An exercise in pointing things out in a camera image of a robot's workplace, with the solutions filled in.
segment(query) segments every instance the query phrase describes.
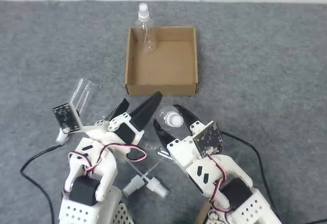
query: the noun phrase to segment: red wire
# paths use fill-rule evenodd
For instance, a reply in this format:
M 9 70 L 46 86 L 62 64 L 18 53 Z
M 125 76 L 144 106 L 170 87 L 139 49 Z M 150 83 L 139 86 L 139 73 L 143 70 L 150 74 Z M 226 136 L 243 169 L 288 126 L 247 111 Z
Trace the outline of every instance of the red wire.
M 146 153 L 146 152 L 145 152 L 141 147 L 139 147 L 139 146 L 137 146 L 137 145 L 132 145 L 132 144 L 120 144 L 120 143 L 110 143 L 110 144 L 107 144 L 107 145 L 103 146 L 103 148 L 102 148 L 101 151 L 100 151 L 100 154 L 99 154 L 99 157 L 98 157 L 98 159 L 97 159 L 96 164 L 95 164 L 94 166 L 90 167 L 89 169 L 87 169 L 86 172 L 88 172 L 88 173 L 89 173 L 89 172 L 93 172 L 93 170 L 95 169 L 95 167 L 97 166 L 97 164 L 100 162 L 100 160 L 101 160 L 101 156 L 102 156 L 103 152 L 104 152 L 106 149 L 108 149 L 109 147 L 111 147 L 111 146 L 128 147 L 128 148 L 134 148 L 134 149 L 137 149 L 137 150 L 141 151 L 141 152 L 143 153 L 143 155 L 140 156 L 140 157 L 138 157 L 138 158 L 136 158 L 136 159 L 131 159 L 131 158 L 129 158 L 128 156 L 126 156 L 127 159 L 130 160 L 130 161 L 132 161 L 132 162 L 139 162 L 139 161 L 141 161 L 141 160 L 144 160 L 144 159 L 146 158 L 146 156 L 147 156 L 147 153 Z
M 214 161 L 214 163 L 215 163 L 215 165 L 217 166 L 217 168 L 219 168 L 220 169 L 220 171 L 221 171 L 221 173 L 223 174 L 223 183 L 224 182 L 226 182 L 227 181 L 227 173 L 226 173 L 226 171 L 224 170 L 224 168 L 220 165 L 220 164 L 218 164 L 212 157 L 211 157 L 211 155 L 209 155 L 209 158 L 212 160 L 212 161 Z
M 215 184 L 215 189 L 214 189 L 214 192 L 213 194 L 211 195 L 211 198 L 209 200 L 209 203 L 211 204 L 212 208 L 216 211 L 220 211 L 220 212 L 223 212 L 223 213 L 227 213 L 227 212 L 230 212 L 231 211 L 231 206 L 228 208 L 228 209 L 221 209 L 221 208 L 217 208 L 215 206 L 215 197 L 216 197 L 216 194 L 217 194 L 217 191 L 219 190 L 220 186 L 222 183 L 226 182 L 227 181 L 227 173 L 226 171 L 224 170 L 224 168 L 219 164 L 217 163 L 213 157 L 211 157 L 211 155 L 209 155 L 209 159 L 211 159 L 212 161 L 214 161 L 215 165 L 217 168 L 219 168 L 219 170 L 221 171 L 222 175 L 223 175 L 223 179 L 219 179 L 218 182 Z

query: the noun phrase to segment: white spray nozzle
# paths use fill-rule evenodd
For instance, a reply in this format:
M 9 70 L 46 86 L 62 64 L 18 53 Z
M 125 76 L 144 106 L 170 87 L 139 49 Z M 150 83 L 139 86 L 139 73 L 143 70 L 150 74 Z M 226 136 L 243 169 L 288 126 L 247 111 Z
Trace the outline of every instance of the white spray nozzle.
M 134 176 L 134 178 L 123 188 L 123 193 L 126 197 L 131 195 L 136 190 L 140 189 L 144 185 L 144 180 L 139 175 Z
M 147 188 L 151 191 L 157 193 L 159 196 L 165 198 L 169 191 L 157 180 L 156 177 L 153 177 L 147 184 Z
M 149 7 L 146 3 L 141 3 L 138 6 L 138 19 L 141 22 L 147 22 L 150 19 Z

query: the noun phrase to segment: cardboard box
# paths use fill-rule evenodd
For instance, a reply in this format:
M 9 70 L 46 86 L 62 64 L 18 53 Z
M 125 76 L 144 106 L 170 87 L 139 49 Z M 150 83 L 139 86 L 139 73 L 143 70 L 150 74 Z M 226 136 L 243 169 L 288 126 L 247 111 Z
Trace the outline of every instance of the cardboard box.
M 125 85 L 129 95 L 194 95 L 198 88 L 198 56 L 194 27 L 154 28 L 157 47 L 146 54 L 128 33 Z

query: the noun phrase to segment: gray carpet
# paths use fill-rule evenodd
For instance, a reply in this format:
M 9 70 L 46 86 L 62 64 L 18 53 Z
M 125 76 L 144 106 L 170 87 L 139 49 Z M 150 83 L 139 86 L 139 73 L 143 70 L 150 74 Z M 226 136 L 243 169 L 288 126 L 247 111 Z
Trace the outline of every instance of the gray carpet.
M 165 97 L 203 121 L 252 142 L 261 152 L 283 223 L 327 217 L 327 5 L 150 3 L 159 26 L 197 29 L 200 89 L 192 97 Z M 54 144 L 52 108 L 67 100 L 78 77 L 101 84 L 89 121 L 126 97 L 127 29 L 137 3 L 0 2 L 1 202 L 0 223 L 50 223 L 44 196 L 19 175 L 35 153 Z M 128 97 L 136 107 L 145 97 Z M 80 136 L 33 162 L 27 173 L 50 193 L 56 216 L 69 167 L 67 153 Z M 147 126 L 140 144 L 159 143 Z M 266 196 L 255 154 L 225 139 Z M 155 153 L 137 164 L 143 171 Z M 135 223 L 192 223 L 205 198 L 172 163 L 154 175 L 170 189 L 165 200 L 143 188 L 126 199 Z M 119 164 L 123 187 L 133 169 Z

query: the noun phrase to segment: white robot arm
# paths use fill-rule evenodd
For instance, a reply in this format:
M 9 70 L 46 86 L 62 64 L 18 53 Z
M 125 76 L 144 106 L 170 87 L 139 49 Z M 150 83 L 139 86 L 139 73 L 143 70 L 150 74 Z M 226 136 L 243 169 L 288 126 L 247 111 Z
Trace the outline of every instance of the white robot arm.
M 223 138 L 215 121 L 204 125 L 192 112 L 174 105 L 190 136 L 174 138 L 154 120 L 156 133 L 170 157 L 212 205 L 206 224 L 280 224 L 252 179 L 229 156 L 219 154 Z
M 63 189 L 59 213 L 60 224 L 133 223 L 126 206 L 121 202 L 121 191 L 113 186 L 118 169 L 115 154 L 137 162 L 146 152 L 136 146 L 162 98 L 155 93 L 133 112 L 127 113 L 129 103 L 123 100 L 117 108 L 94 126 L 84 127 L 72 104 L 54 108 L 54 113 L 65 133 L 84 132 L 78 146 L 68 155 L 70 172 Z M 143 153 L 130 159 L 132 148 Z

